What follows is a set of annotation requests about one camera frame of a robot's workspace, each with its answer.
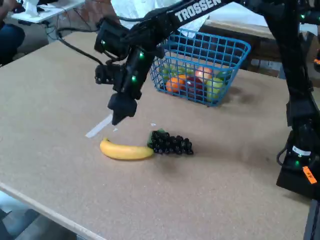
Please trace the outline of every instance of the person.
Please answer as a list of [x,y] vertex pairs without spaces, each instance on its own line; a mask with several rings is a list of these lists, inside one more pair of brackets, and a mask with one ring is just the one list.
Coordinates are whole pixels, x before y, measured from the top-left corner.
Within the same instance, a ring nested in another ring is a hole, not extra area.
[[25,32],[22,28],[5,24],[4,19],[8,12],[16,8],[19,3],[16,0],[0,0],[0,65],[5,65],[13,60],[17,54],[18,47],[25,39]]

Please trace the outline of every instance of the red apple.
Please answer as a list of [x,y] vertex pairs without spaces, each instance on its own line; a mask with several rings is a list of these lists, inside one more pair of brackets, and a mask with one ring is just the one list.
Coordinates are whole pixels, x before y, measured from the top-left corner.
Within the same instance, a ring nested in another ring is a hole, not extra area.
[[199,78],[202,82],[204,82],[204,84],[206,84],[208,80],[212,79],[212,69],[209,67],[200,66],[195,71],[195,76]]
[[185,81],[185,86],[181,87],[180,93],[184,96],[188,96],[190,100],[201,100],[204,101],[206,96],[206,90],[203,82],[195,77],[189,76]]

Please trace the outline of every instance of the jeans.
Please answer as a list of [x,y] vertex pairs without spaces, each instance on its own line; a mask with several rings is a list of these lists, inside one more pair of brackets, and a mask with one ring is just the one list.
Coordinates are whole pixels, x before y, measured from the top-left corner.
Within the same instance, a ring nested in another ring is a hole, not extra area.
[[0,29],[0,64],[12,61],[25,36],[24,30],[16,25],[5,24]]

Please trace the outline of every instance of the grapes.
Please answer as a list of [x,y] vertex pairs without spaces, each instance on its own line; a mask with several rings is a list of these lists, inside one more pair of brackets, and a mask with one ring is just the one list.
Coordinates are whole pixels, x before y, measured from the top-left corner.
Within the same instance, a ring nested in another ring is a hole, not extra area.
[[183,138],[180,135],[170,136],[168,132],[153,131],[151,133],[151,142],[148,147],[158,154],[186,154],[193,155],[192,142],[189,138]]

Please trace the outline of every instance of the orange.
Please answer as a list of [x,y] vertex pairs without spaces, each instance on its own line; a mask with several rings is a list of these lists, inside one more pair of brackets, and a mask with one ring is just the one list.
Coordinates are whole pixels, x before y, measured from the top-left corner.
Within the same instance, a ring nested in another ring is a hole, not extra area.
[[178,75],[170,78],[166,83],[165,87],[168,92],[178,93],[181,87],[186,85],[187,76],[186,75]]

